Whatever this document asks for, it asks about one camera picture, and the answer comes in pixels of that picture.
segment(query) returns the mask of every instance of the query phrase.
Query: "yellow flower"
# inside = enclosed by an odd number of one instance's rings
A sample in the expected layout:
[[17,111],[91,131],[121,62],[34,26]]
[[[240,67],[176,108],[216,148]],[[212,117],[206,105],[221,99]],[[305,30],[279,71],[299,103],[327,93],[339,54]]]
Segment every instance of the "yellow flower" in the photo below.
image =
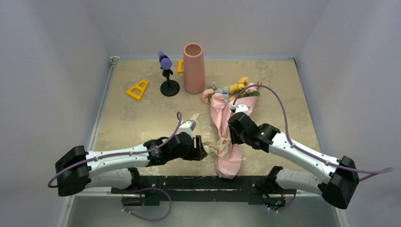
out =
[[238,83],[246,85],[247,83],[249,83],[249,78],[247,78],[247,77],[242,77],[242,78],[238,81]]
[[245,84],[238,84],[238,91],[245,88]]
[[230,86],[230,93],[234,94],[238,90],[238,84],[233,84]]

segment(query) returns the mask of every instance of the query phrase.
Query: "cable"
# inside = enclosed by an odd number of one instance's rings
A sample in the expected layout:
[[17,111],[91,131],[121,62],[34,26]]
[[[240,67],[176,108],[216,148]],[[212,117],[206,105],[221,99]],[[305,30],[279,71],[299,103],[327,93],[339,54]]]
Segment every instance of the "cable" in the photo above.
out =
[[141,199],[143,200],[143,198],[142,198],[142,189],[143,189],[143,187],[141,186],[141,187],[140,187],[140,190],[141,190],[141,191],[140,191],[140,193],[139,193],[139,198],[141,198]]
[[287,210],[291,206],[291,204],[294,202],[295,196],[296,196],[296,190],[295,190],[294,195],[292,196],[290,202],[288,204],[286,204],[286,206],[283,209],[278,210],[277,212],[280,213],[280,212]]
[[[173,138],[173,136],[177,133],[178,129],[180,128],[180,123],[181,123],[181,120],[183,119],[183,115],[182,115],[182,113],[179,112],[179,111],[177,112],[177,119],[178,119],[177,127],[175,128],[173,134],[171,134],[171,136],[170,136],[166,141],[164,141],[162,144],[160,144],[159,146],[157,146],[157,147],[155,147],[155,148],[152,148],[152,149],[149,149],[149,150],[145,150],[145,151],[134,152],[134,154],[144,154],[144,153],[152,152],[152,151],[154,151],[154,150],[156,150],[156,149],[161,148],[161,147],[164,146],[166,143],[168,143],[168,142],[171,140],[171,138]],[[105,155],[100,155],[98,159],[102,159],[102,158],[105,158],[105,157],[112,157],[112,156],[130,155],[130,154],[131,154],[130,152],[119,152],[119,153],[114,153],[114,154],[105,154]],[[93,158],[86,159],[86,160],[83,160],[83,161],[80,161],[80,162],[77,162],[77,163],[75,163],[75,164],[70,165],[69,167],[67,167],[67,168],[65,168],[65,169],[63,169],[63,170],[61,170],[61,171],[58,172],[56,175],[54,175],[54,177],[52,177],[52,178],[49,180],[49,182],[47,183],[47,186],[48,186],[49,188],[57,188],[57,185],[52,185],[53,181],[54,181],[57,177],[59,177],[60,175],[62,175],[63,173],[69,171],[69,170],[72,169],[72,168],[75,168],[75,167],[77,167],[77,166],[83,165],[84,163],[91,162],[91,161],[95,161],[95,160],[96,160],[96,157],[93,157]]]
[[366,180],[366,179],[369,179],[369,178],[372,177],[372,176],[375,176],[375,175],[378,175],[378,174],[388,173],[388,172],[391,172],[391,171],[394,170],[394,168],[392,168],[392,167],[389,167],[389,168],[386,168],[386,169],[381,169],[381,170],[362,170],[362,169],[354,169],[354,168],[349,168],[349,167],[345,167],[345,166],[340,166],[340,165],[331,163],[329,160],[326,160],[326,159],[324,159],[324,158],[321,158],[321,157],[319,157],[319,156],[316,156],[316,155],[314,155],[314,154],[311,154],[311,153],[307,152],[306,150],[304,150],[304,149],[298,147],[296,144],[294,144],[294,143],[292,142],[292,140],[291,140],[291,138],[290,138],[290,136],[289,136],[287,114],[286,114],[286,111],[285,111],[285,109],[284,109],[283,102],[281,101],[281,99],[280,99],[280,97],[278,96],[278,94],[277,94],[273,89],[271,89],[270,87],[268,87],[268,86],[266,86],[266,85],[262,85],[262,84],[249,85],[249,86],[245,87],[244,89],[242,89],[242,91],[241,91],[241,92],[237,95],[237,97],[234,99],[234,102],[233,102],[232,105],[235,105],[235,103],[236,103],[237,99],[240,97],[240,95],[241,95],[245,90],[247,90],[247,89],[250,88],[250,87],[264,87],[264,88],[268,89],[269,91],[271,91],[271,92],[276,96],[277,100],[278,100],[279,103],[280,103],[281,109],[283,110],[283,114],[284,114],[284,122],[285,122],[285,127],[286,127],[286,138],[287,138],[287,140],[288,140],[288,142],[289,142],[289,144],[290,144],[291,146],[295,147],[297,150],[301,151],[302,153],[304,153],[304,154],[306,154],[306,155],[308,155],[308,156],[310,156],[310,157],[313,157],[313,158],[315,158],[315,159],[317,159],[317,160],[319,160],[319,161],[321,161],[321,162],[327,163],[327,164],[330,165],[330,166],[334,166],[334,167],[337,167],[337,168],[340,168],[340,169],[344,169],[344,170],[348,170],[348,171],[351,171],[351,172],[369,174],[369,175],[367,175],[367,176],[364,176],[364,177],[360,178],[360,179],[359,179],[360,182],[361,182],[361,181],[364,181],[364,180]]
[[121,199],[121,206],[122,206],[122,210],[121,210],[121,211],[125,211],[125,212],[127,212],[127,213],[129,213],[129,214],[131,214],[131,215],[133,215],[133,216],[136,216],[137,218],[140,218],[140,219],[142,219],[142,220],[145,220],[145,221],[161,221],[161,220],[165,219],[165,218],[170,214],[171,209],[173,208],[173,202],[172,202],[172,200],[171,200],[170,195],[169,195],[166,191],[164,191],[163,189],[160,189],[160,188],[144,188],[144,189],[140,189],[140,190],[133,191],[133,192],[127,192],[127,193],[124,193],[124,194],[135,194],[135,193],[138,193],[138,192],[145,192],[145,191],[150,191],[150,190],[157,190],[157,191],[160,191],[160,192],[162,192],[164,195],[167,196],[168,202],[169,202],[170,206],[169,206],[169,208],[168,208],[167,213],[166,213],[164,216],[162,216],[162,217],[160,217],[160,218],[146,218],[146,217],[143,217],[143,216],[141,216],[141,215],[132,213],[132,212],[129,211],[127,208],[125,208],[124,202],[123,202],[122,199]]

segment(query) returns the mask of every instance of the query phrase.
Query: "artificial flower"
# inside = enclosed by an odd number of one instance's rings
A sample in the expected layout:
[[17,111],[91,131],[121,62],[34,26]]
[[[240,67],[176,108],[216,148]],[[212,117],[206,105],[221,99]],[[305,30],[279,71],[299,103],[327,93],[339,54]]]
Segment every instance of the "artificial flower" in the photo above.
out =
[[250,92],[243,92],[243,93],[240,95],[241,98],[243,98],[243,97],[249,97],[249,96],[252,96]]
[[230,93],[234,94],[235,92],[238,91],[238,84],[233,84],[230,86]]
[[240,83],[240,84],[247,84],[247,83],[249,83],[249,78],[247,78],[247,77],[242,77],[239,81],[238,81],[238,83]]
[[223,89],[222,89],[222,88],[217,88],[217,89],[215,90],[215,92],[216,92],[216,93],[221,93],[221,94],[222,94],[222,93],[223,93]]
[[258,82],[257,82],[256,84],[259,84],[259,85],[261,85],[261,84],[262,84],[262,82],[258,80]]
[[248,89],[246,89],[245,91],[246,92],[254,92],[254,91],[257,91],[258,89],[256,89],[257,87],[250,87],[250,88],[248,88]]
[[218,98],[218,99],[222,99],[222,100],[226,99],[226,97],[222,93],[214,93],[212,95],[212,98]]
[[221,89],[223,92],[223,94],[228,94],[229,92],[230,92],[230,88],[229,87],[223,87],[222,89]]
[[226,103],[228,103],[228,98],[229,98],[229,95],[228,94],[224,94],[224,101],[226,102]]
[[202,99],[205,101],[205,103],[210,103],[210,98],[212,98],[213,93],[214,93],[213,89],[206,89],[203,92]]
[[211,82],[210,84],[208,84],[208,89],[216,90],[218,89],[218,84],[216,82]]
[[238,84],[238,91],[242,90],[245,88],[245,84]]

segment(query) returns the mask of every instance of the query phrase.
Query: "pink wrapping paper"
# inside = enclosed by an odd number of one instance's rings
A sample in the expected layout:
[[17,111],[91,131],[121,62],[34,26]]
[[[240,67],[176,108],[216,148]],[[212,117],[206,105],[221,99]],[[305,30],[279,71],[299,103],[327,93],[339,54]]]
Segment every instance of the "pink wrapping paper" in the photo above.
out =
[[[249,114],[252,113],[253,108],[255,107],[257,100],[257,96],[252,97],[244,97],[237,100],[236,104],[245,104],[249,109]],[[228,128],[228,119],[234,114],[230,110],[230,106],[233,101],[229,102],[228,104],[215,96],[210,99],[210,116],[214,124],[218,129],[218,135],[221,138],[230,138],[230,133],[227,130]],[[242,163],[242,151],[238,145],[232,145],[231,143],[228,145],[228,152],[220,157],[216,157],[215,166],[218,172],[219,177],[234,178],[240,170]]]

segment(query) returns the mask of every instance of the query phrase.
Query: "black round base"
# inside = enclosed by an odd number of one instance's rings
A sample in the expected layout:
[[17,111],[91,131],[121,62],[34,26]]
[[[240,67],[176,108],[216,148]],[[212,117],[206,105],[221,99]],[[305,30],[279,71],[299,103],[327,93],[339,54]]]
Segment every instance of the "black round base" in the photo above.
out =
[[180,91],[180,85],[175,80],[170,80],[171,87],[168,87],[167,81],[160,85],[160,92],[167,97],[175,96]]

